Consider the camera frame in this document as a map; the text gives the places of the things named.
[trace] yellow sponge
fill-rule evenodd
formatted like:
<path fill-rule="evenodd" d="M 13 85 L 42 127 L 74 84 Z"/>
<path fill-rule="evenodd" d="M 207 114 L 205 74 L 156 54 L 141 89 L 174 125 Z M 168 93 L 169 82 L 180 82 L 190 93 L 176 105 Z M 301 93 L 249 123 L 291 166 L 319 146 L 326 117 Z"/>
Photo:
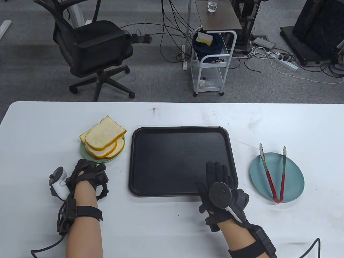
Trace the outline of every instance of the yellow sponge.
<path fill-rule="evenodd" d="M 200 43 L 206 43 L 208 46 L 210 46 L 213 42 L 213 36 L 199 32 L 196 41 Z"/>

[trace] tongs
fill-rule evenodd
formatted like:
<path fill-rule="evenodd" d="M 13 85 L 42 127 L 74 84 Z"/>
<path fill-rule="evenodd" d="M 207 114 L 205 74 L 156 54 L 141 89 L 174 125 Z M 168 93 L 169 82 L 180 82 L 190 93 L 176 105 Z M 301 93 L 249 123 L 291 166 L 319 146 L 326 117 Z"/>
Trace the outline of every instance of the tongs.
<path fill-rule="evenodd" d="M 270 185 L 270 188 L 271 188 L 273 200 L 275 201 L 275 203 L 281 203 L 281 202 L 283 202 L 283 199 L 284 199 L 284 182 L 285 182 L 285 179 L 286 179 L 287 149 L 284 146 L 284 148 L 283 148 L 283 158 L 282 158 L 283 172 L 282 172 L 281 192 L 280 192 L 280 198 L 279 199 L 277 198 L 277 192 L 276 192 L 275 186 L 273 185 L 273 181 L 272 181 L 270 172 L 269 172 L 268 167 L 267 167 L 266 162 L 265 162 L 265 154 L 263 152 L 263 146 L 262 146 L 261 143 L 259 144 L 259 153 L 260 153 L 261 160 L 263 161 L 264 169 L 265 169 L 265 172 L 266 172 L 266 177 L 268 178 L 268 181 L 269 181 L 269 185 Z"/>

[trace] tong handle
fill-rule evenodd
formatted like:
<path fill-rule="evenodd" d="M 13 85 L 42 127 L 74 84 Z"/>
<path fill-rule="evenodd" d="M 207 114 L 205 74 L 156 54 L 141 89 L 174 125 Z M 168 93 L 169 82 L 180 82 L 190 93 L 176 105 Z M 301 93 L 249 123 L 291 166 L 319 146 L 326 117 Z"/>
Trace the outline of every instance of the tong handle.
<path fill-rule="evenodd" d="M 270 188 L 271 188 L 273 200 L 275 201 L 275 203 L 281 203 L 283 201 L 283 197 L 284 197 L 283 194 L 284 194 L 284 180 L 285 180 L 285 176 L 284 175 L 282 176 L 281 196 L 280 196 L 281 200 L 279 200 L 277 198 L 277 192 L 276 192 L 275 186 L 273 185 L 273 181 L 272 181 L 270 172 L 268 170 L 266 171 L 266 177 L 268 178 L 268 181 L 269 181 L 269 185 L 270 185 Z"/>

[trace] white bread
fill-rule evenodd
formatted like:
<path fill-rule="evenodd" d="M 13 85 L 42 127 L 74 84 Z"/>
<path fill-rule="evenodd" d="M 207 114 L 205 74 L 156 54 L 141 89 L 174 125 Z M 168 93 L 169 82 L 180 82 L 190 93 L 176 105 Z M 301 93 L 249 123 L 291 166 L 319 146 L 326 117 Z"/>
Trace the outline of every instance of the white bread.
<path fill-rule="evenodd" d="M 87 143 L 85 144 L 86 151 L 97 159 L 105 158 L 107 155 L 112 153 L 116 149 L 116 147 L 117 147 L 117 141 L 115 141 L 113 144 L 106 147 L 102 151 L 96 151 L 96 150 L 92 149 L 90 146 L 88 146 Z"/>
<path fill-rule="evenodd" d="M 116 157 L 123 150 L 124 144 L 125 144 L 124 143 L 124 136 L 122 136 L 121 138 L 119 138 L 117 140 L 117 147 L 116 147 L 116 149 L 114 149 L 113 152 L 108 154 L 105 158 L 106 159 L 112 159 L 112 158 Z"/>
<path fill-rule="evenodd" d="M 101 151 L 116 142 L 126 132 L 126 129 L 106 116 L 86 134 L 85 143 L 92 149 Z"/>
<path fill-rule="evenodd" d="M 80 135 L 79 137 L 80 137 L 80 140 L 84 143 L 84 144 L 86 144 L 86 142 L 85 142 L 85 137 L 86 137 L 86 134 L 88 134 L 88 132 L 89 132 L 90 130 L 88 130 L 87 132 L 84 132 L 82 135 Z"/>

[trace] glass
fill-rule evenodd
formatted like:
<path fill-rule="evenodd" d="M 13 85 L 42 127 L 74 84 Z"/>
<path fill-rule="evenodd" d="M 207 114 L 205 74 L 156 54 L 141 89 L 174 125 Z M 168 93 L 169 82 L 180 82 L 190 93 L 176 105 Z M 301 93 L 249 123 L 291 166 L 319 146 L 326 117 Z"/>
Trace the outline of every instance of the glass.
<path fill-rule="evenodd" d="M 208 12 L 215 12 L 217 8 L 218 0 L 209 0 L 208 1 Z"/>

